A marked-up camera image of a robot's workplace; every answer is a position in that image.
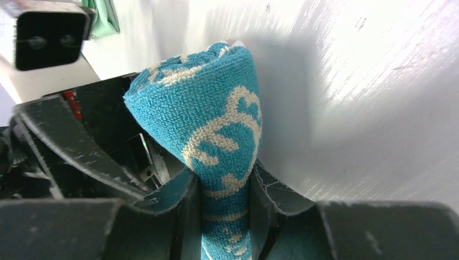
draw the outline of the beige pattern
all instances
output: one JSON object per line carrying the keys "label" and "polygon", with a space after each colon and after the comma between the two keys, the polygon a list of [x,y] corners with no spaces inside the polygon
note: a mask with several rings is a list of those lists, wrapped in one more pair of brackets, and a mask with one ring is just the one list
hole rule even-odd
{"label": "beige pattern", "polygon": [[242,256],[246,251],[247,251],[247,247],[244,246],[243,248],[239,249],[236,253],[234,253],[234,255],[235,256]]}
{"label": "beige pattern", "polygon": [[190,79],[196,74],[196,72],[200,71],[201,69],[202,66],[196,66],[191,69],[178,70],[176,73],[164,77],[161,81],[159,81],[159,83],[163,83],[166,87],[168,87],[179,81]]}
{"label": "beige pattern", "polygon": [[180,55],[180,62],[181,63],[188,62],[188,56],[185,54]]}
{"label": "beige pattern", "polygon": [[206,249],[206,247],[205,247],[204,245],[202,245],[202,248],[204,249],[204,252],[206,253],[207,258],[209,258],[209,260],[214,260],[214,259],[211,257],[211,255],[209,254],[209,252],[207,252],[207,249]]}
{"label": "beige pattern", "polygon": [[229,51],[230,50],[230,47],[228,46],[225,46],[223,48],[220,49],[220,54],[218,55],[218,58],[222,57],[223,54],[225,54],[225,52]]}
{"label": "beige pattern", "polygon": [[239,233],[237,233],[236,235],[232,235],[232,236],[229,238],[228,241],[229,241],[230,243],[233,243],[233,244],[234,244],[234,243],[239,242],[239,241],[241,240],[241,238],[242,238],[242,233],[239,232]]}
{"label": "beige pattern", "polygon": [[243,216],[247,215],[247,213],[248,213],[248,210],[245,210],[239,213],[235,213],[235,214],[222,215],[222,216],[203,214],[202,218],[204,220],[213,221],[213,222],[230,222],[230,221],[235,221],[235,220],[242,218]]}
{"label": "beige pattern", "polygon": [[[255,163],[261,137],[261,127],[258,125],[257,119],[253,118],[251,115],[238,111],[238,104],[240,99],[244,99],[247,103],[247,106],[250,106],[251,104],[257,105],[257,119],[261,119],[260,100],[257,95],[248,91],[248,89],[244,86],[238,86],[234,88],[234,90],[227,98],[226,114],[215,118],[205,126],[198,128],[188,140],[187,145],[183,148],[182,156],[186,162],[186,165],[191,170],[194,170],[192,165],[192,158],[198,159],[200,162],[207,166],[213,166],[219,163],[219,159],[217,157],[210,156],[208,153],[198,149],[198,146],[203,141],[208,141],[213,145],[224,149],[225,151],[235,151],[239,148],[239,145],[236,144],[233,140],[217,134],[218,130],[234,123],[242,123],[247,128],[252,130],[253,138],[255,141],[255,149],[252,154],[252,161],[250,165]],[[251,168],[247,169],[244,177],[240,180],[238,180],[232,173],[228,173],[227,175],[221,177],[221,182],[226,187],[224,190],[204,190],[204,194],[215,199],[231,196],[238,192],[245,185],[251,171]]]}

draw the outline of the blue towel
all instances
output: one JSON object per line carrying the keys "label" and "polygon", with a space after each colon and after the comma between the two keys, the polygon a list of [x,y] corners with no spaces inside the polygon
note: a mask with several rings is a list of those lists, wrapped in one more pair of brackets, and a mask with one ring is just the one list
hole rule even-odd
{"label": "blue towel", "polygon": [[248,177],[261,141],[255,67],[215,43],[144,70],[124,95],[137,122],[200,178],[201,259],[251,259]]}

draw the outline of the terry cloth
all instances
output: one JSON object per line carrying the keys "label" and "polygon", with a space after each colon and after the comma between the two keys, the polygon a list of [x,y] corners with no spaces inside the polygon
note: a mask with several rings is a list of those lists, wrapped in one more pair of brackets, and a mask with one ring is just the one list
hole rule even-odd
{"label": "terry cloth", "polygon": [[200,178],[201,259],[251,258],[248,177],[261,141],[252,56],[218,42],[145,69],[124,101],[137,122]]}

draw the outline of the white surface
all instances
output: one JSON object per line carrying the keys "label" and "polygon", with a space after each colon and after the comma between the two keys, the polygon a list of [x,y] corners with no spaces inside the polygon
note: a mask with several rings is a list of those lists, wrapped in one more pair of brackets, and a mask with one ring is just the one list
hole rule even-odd
{"label": "white surface", "polygon": [[106,79],[241,39],[267,168],[311,199],[459,210],[456,0],[113,0],[121,34],[85,46]]}
{"label": "white surface", "polygon": [[13,69],[0,57],[0,85],[15,103],[96,81],[99,77],[83,57],[73,64],[31,71]]}
{"label": "white surface", "polygon": [[15,102],[6,92],[5,88],[0,85],[0,126],[9,125],[10,117],[12,116],[12,109]]}

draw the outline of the rolled towel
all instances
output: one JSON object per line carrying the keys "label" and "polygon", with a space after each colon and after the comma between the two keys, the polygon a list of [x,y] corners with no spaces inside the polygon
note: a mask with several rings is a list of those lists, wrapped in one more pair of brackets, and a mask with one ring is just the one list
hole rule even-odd
{"label": "rolled towel", "polygon": [[124,95],[137,122],[202,183],[201,259],[251,259],[248,177],[261,141],[255,67],[218,42],[144,70]]}

